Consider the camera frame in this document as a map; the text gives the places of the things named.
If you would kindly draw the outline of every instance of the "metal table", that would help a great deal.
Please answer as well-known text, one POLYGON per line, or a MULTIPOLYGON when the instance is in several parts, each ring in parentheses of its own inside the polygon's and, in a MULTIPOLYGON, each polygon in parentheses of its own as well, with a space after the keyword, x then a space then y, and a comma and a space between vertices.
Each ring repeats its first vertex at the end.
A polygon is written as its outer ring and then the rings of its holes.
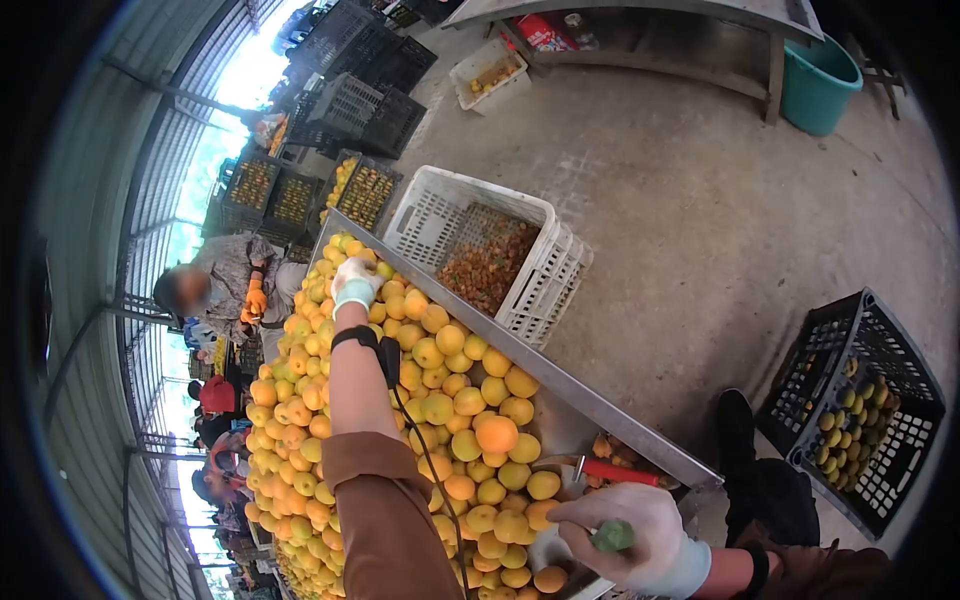
POLYGON ((482 23, 493 23, 532 65, 625 66, 720 85, 763 101, 769 125, 780 113, 783 41, 824 39, 809 0, 466 0, 442 27, 482 23), (612 14, 609 22, 595 24, 601 44, 596 51, 534 52, 509 20, 599 8, 649 11, 633 23, 612 14), (757 64, 758 58, 767 60, 757 64))
MULTIPOLYGON (((533 427, 533 433, 540 438, 543 456, 574 452, 589 454, 597 434, 602 431, 610 432, 644 459, 690 488, 690 493, 680 504, 681 515, 685 518, 692 516, 696 498, 701 493, 714 492, 722 485, 723 479, 710 467, 610 404, 334 208, 327 212, 324 229, 318 236, 311 264, 323 258, 323 248, 330 237, 343 231, 363 242, 430 299, 540 382, 540 390, 531 398, 535 416, 530 426, 533 427)), ((474 368, 482 371, 482 367, 474 365, 474 368)), ((474 378, 473 371, 468 375, 471 379, 474 378)), ((570 479, 571 471, 572 468, 563 474, 564 485, 558 494, 561 500, 570 499, 583 491, 583 482, 575 483, 570 479)), ((592 571, 573 561, 566 544, 556 535, 556 528, 552 532, 541 532, 537 541, 529 548, 529 561, 530 568, 534 571, 549 564, 562 564, 566 567, 570 574, 570 584, 564 588, 561 596, 563 600, 592 600, 613 587, 612 582, 598 578, 592 571)))

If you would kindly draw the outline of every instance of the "latex glove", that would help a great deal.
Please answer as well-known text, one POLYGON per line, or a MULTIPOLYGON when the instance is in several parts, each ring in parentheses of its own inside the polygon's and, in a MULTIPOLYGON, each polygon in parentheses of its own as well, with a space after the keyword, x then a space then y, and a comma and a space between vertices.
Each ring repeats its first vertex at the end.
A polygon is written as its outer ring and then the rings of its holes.
POLYGON ((710 571, 710 547, 684 532, 673 496, 639 483, 621 483, 565 502, 546 515, 560 523, 560 537, 573 557, 604 579, 650 596, 687 598, 704 584, 710 571), (600 552, 590 531, 621 518, 636 534, 636 544, 622 552, 600 552))
POLYGON ((337 320, 337 311, 350 302, 362 304, 367 311, 376 298, 376 291, 383 285, 384 278, 371 275, 367 270, 376 269, 376 263, 359 256, 348 258, 337 269, 337 275, 330 284, 333 296, 333 320, 337 320))
POLYGON ((267 295, 263 293, 263 280, 251 279, 247 288, 247 303, 244 308, 255 315, 262 315, 267 311, 267 295))

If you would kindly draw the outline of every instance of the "red-handled tool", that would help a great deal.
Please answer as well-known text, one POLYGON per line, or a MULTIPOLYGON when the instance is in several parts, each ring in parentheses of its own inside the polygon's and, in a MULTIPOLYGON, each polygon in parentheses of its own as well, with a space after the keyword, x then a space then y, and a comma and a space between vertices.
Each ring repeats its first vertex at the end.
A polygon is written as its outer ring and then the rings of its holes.
POLYGON ((680 482, 669 475, 656 475, 642 470, 618 467, 617 465, 610 465, 603 461, 587 458, 587 456, 583 454, 557 454, 556 456, 548 456, 539 459, 532 466, 536 468, 547 465, 567 465, 574 467, 574 481, 580 479, 581 473, 585 473, 587 475, 593 475, 594 477, 610 479, 615 482, 630 481, 643 483, 665 490, 676 490, 680 486, 680 482))

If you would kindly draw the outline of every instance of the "sky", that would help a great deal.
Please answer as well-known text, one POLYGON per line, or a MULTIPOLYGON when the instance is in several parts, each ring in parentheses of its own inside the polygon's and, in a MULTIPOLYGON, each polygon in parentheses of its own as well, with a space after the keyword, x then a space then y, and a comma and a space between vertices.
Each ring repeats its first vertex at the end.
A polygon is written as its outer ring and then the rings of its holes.
MULTIPOLYGON (((286 0, 260 28, 260 34, 244 42, 224 70, 215 100, 242 108, 258 108, 266 103, 267 96, 288 64, 286 58, 276 55, 270 49, 270 42, 283 22, 303 4, 304 0, 286 0)), ((220 165, 224 159, 238 156, 250 135, 237 117, 220 111, 214 111, 210 121, 228 128, 229 131, 211 127, 204 130, 197 153, 188 168, 186 181, 180 189, 177 205, 177 216, 195 223, 204 221, 206 199, 210 186, 217 179, 220 165)), ((173 266, 192 259, 202 242, 198 228, 176 224, 167 255, 167 265, 173 266)), ((188 354, 182 336, 167 334, 166 338, 162 358, 163 374, 166 377, 189 379, 188 354)), ((186 394, 185 384, 166 383, 163 395, 164 416, 168 428, 178 437, 191 440, 196 437, 192 429, 194 408, 193 399, 186 394)), ((178 462, 183 508, 190 525, 209 525, 213 522, 208 512, 211 507, 194 494, 191 485, 190 477, 201 465, 202 463, 178 462)), ((222 552, 213 539, 211 530, 191 530, 190 535, 199 554, 222 552)), ((227 561, 226 555, 221 561, 215 560, 211 555, 202 556, 202 560, 208 564, 227 561)), ((206 570, 207 580, 221 579, 227 573, 228 569, 225 568, 206 570)))

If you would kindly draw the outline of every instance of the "white plastic crate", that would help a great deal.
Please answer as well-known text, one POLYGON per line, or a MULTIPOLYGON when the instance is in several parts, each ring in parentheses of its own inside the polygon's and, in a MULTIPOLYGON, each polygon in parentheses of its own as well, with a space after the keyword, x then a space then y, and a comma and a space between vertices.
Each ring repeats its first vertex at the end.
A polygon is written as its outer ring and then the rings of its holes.
POLYGON ((516 51, 507 47, 507 42, 497 36, 484 44, 469 57, 458 62, 450 70, 450 80, 457 92, 457 100, 463 110, 475 110, 487 115, 495 108, 520 93, 528 91, 532 86, 527 74, 527 62, 516 51), (510 58, 519 68, 507 79, 494 85, 493 88, 482 94, 474 94, 470 90, 470 82, 480 77, 498 62, 510 58))
POLYGON ((435 276, 456 246, 486 242, 480 224, 496 212, 538 226, 540 234, 494 319, 530 346, 543 348, 593 262, 593 251, 557 220, 550 203, 423 166, 410 180, 383 241, 435 276))

